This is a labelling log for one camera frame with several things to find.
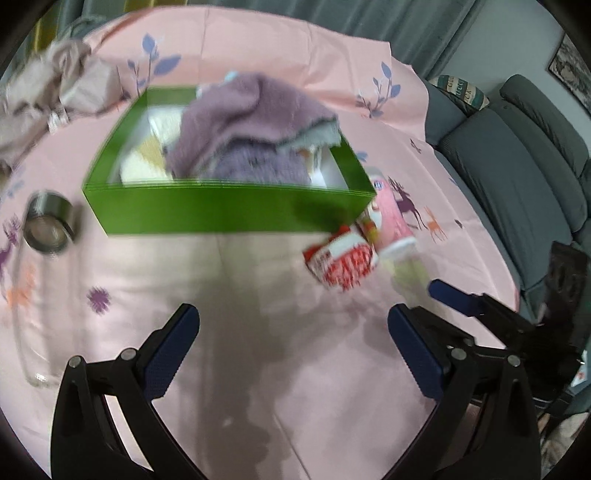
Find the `grey sofa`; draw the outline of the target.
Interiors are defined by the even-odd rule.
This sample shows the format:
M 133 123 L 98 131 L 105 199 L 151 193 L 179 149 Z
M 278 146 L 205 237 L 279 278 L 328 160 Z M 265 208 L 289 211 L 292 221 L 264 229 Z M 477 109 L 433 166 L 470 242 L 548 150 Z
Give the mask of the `grey sofa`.
M 515 74 L 484 108 L 426 85 L 426 140 L 477 212 L 535 318 L 553 242 L 590 250 L 590 153 L 529 79 Z

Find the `green cardboard box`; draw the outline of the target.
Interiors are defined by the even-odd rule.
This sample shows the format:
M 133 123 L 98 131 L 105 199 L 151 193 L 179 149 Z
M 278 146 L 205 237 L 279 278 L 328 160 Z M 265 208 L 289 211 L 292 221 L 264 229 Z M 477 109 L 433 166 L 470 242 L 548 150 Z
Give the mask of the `green cardboard box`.
M 123 183 L 122 161 L 147 137 L 149 119 L 181 111 L 194 97 L 191 87 L 149 87 L 111 131 L 82 188 L 106 234 L 332 233 L 353 224 L 376 196 L 346 141 L 322 153 L 321 171 L 307 187 L 195 179 Z

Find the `red white patterned cup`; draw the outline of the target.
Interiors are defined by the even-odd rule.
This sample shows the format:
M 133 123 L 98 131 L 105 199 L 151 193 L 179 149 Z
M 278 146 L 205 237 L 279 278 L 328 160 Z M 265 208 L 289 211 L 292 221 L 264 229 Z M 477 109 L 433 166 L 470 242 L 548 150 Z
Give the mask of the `red white patterned cup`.
M 373 245 L 349 226 L 303 252 L 308 271 L 327 289 L 339 292 L 359 286 L 378 264 Z

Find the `cream yellow towel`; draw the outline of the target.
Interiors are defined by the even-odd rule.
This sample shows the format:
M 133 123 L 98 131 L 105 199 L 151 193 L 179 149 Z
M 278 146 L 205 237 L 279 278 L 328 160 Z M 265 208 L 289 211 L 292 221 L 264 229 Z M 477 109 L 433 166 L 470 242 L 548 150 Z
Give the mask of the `cream yellow towel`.
M 121 183 L 170 183 L 171 175 L 165 170 L 164 156 L 158 139 L 150 135 L 132 149 L 121 161 Z

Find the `purple mesh bath pouf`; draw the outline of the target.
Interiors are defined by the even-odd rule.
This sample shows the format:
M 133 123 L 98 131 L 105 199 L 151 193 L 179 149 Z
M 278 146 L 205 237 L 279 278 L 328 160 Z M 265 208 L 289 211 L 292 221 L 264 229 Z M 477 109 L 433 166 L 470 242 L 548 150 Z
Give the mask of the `purple mesh bath pouf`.
M 307 163 L 300 153 L 246 140 L 232 142 L 216 154 L 204 178 L 263 185 L 311 184 Z

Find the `pink cartoon cup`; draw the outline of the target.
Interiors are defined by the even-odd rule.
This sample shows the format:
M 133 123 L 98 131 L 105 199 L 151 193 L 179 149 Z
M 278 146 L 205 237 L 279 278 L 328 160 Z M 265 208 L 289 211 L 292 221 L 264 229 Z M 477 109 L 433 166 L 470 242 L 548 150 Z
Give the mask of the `pink cartoon cup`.
M 415 246 L 415 236 L 384 174 L 375 167 L 366 167 L 365 172 L 376 195 L 359 217 L 358 226 L 380 257 L 401 257 Z

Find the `blue plush toy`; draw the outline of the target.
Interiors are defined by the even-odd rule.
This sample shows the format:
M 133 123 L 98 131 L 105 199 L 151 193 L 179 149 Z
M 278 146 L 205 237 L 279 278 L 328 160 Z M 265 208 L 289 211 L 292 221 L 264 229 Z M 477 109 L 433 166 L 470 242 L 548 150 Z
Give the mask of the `blue plush toy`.
M 200 98 L 206 91 L 211 90 L 211 88 L 216 88 L 232 81 L 236 76 L 238 76 L 238 71 L 229 71 L 221 81 L 198 85 L 195 88 L 195 98 Z

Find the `pink deer print tablecloth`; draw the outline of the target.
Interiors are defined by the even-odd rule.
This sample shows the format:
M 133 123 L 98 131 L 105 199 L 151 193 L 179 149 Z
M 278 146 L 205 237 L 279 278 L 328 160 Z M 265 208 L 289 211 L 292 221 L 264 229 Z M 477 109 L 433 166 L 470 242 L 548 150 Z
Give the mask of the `pink deer print tablecloth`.
M 433 409 L 390 338 L 391 306 L 422 304 L 495 346 L 484 326 L 432 301 L 427 283 L 442 278 L 508 305 L 517 297 L 493 239 L 427 143 L 427 83 L 383 42 L 245 10 L 144 9 L 88 40 L 125 79 L 155 46 L 178 60 L 160 85 L 217 82 L 229 71 L 294 84 L 339 113 L 353 151 L 402 184 L 427 225 L 409 268 L 381 263 L 339 293 L 304 264 L 321 235 L 109 236 L 83 207 L 70 250 L 71 356 L 112 359 L 193 304 L 200 333 L 155 406 L 208 477 L 381 478 Z M 10 310 L 19 246 L 4 267 L 1 407 L 47 467 L 57 392 L 29 384 L 20 365 Z

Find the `striped green cushion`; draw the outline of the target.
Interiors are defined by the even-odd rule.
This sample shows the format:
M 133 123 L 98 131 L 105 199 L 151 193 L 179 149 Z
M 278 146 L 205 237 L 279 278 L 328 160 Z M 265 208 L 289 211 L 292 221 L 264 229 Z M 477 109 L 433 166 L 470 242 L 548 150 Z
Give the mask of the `striped green cushion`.
M 489 97 L 481 89 L 460 77 L 439 75 L 429 82 L 467 116 L 481 111 L 490 104 Z

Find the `glass bottle with metal lid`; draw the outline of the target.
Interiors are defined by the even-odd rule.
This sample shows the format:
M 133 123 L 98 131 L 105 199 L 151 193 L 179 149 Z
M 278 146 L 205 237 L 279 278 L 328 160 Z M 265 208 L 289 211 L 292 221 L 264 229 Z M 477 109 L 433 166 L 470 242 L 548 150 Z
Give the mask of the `glass bottle with metal lid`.
M 74 207 L 60 194 L 28 200 L 13 266 L 10 310 L 20 365 L 34 387 L 59 383 L 75 346 L 69 299 Z

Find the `framed landscape painting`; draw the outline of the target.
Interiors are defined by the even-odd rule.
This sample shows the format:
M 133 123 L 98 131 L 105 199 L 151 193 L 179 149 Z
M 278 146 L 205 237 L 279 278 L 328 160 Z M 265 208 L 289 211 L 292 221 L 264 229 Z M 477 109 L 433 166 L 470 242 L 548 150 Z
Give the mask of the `framed landscape painting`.
M 563 34 L 548 65 L 548 71 L 573 95 L 587 114 L 590 114 L 590 70 L 566 33 Z

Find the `grey curtain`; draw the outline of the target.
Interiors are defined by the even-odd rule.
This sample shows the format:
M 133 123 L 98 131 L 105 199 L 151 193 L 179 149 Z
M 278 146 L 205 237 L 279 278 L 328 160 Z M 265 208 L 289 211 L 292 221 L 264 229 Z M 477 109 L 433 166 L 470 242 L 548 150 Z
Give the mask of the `grey curtain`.
M 32 46 L 42 50 L 59 36 L 81 37 L 135 10 L 188 4 L 58 1 L 35 25 Z M 342 34 L 387 41 L 396 59 L 412 65 L 424 77 L 442 71 L 485 5 L 478 0 L 235 0 L 205 4 L 293 17 Z

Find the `mauve fleece towel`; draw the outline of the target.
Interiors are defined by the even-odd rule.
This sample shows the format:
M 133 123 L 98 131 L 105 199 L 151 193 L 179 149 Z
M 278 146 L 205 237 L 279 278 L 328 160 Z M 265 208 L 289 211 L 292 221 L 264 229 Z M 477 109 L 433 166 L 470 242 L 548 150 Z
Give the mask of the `mauve fleece towel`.
M 176 179 L 204 174 L 238 140 L 300 150 L 338 145 L 341 133 L 338 115 L 304 91 L 263 73 L 240 73 L 184 108 L 166 170 Z

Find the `beige crumpled fabric pile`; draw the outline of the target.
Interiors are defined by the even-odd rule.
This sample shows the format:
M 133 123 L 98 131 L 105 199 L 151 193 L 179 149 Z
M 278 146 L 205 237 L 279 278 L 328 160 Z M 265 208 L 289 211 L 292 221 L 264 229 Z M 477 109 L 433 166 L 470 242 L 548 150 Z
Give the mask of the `beige crumpled fabric pile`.
M 100 115 L 123 97 L 117 67 L 79 39 L 55 41 L 1 88 L 1 170 L 10 172 L 48 132 Z

